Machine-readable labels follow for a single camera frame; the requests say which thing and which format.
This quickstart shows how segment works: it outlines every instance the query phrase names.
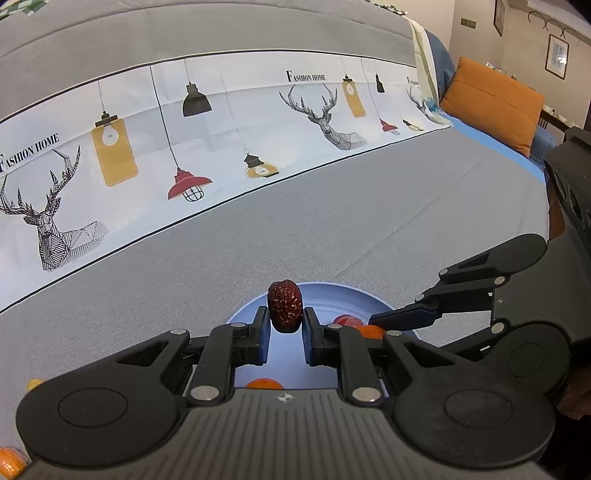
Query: blue plate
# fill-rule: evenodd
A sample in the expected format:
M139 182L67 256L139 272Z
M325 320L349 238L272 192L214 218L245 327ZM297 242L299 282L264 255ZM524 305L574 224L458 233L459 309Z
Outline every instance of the blue plate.
M365 323L375 313L392 310L383 300L357 288L325 282L298 283L304 307L313 307L318 320L328 325L339 315L351 314ZM267 305L267 294L259 295L238 310L227 323L252 323L259 306ZM236 369L234 384L245 387L256 378L272 378L289 389L336 388L337 373L331 367L310 367L304 357L301 327L296 333L271 328L269 357L262 367L245 365Z

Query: orange pillow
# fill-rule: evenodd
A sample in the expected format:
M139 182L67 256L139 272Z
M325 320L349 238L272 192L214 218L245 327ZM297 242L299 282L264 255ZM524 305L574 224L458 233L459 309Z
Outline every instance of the orange pillow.
M441 108L529 157L544 95L473 60L460 58Z

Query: white wall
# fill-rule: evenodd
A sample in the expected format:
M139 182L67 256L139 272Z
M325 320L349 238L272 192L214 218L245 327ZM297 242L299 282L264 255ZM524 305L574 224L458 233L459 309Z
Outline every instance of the white wall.
M395 4L396 8L408 12L408 18L438 36L449 48L456 0L396 0Z
M449 47L456 65L460 57L483 64L489 61L497 67L501 64L504 42L493 24L494 16L495 0L456 0ZM461 25L462 18L476 21L476 29Z
M507 10L505 51L501 68L516 75L520 82L545 96L545 102L580 127L585 123L591 99L591 47L566 33L570 44L569 62L564 80L545 69L550 33L559 36L560 29L521 10Z

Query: picture frame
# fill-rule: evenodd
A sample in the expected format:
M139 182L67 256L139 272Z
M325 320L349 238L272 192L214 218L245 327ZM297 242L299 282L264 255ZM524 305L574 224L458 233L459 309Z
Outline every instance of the picture frame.
M503 30L505 29L505 4L503 0L495 0L495 18L493 23L497 32L502 37Z
M566 68L569 64L569 48L569 43L566 40L550 34L545 68L546 71L562 80L566 78Z

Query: red date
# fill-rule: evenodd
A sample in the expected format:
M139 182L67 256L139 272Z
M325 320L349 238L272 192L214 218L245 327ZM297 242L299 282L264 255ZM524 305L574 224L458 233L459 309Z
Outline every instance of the red date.
M280 333L295 333L302 321L303 303L300 288L291 280L272 283L267 292L271 323Z

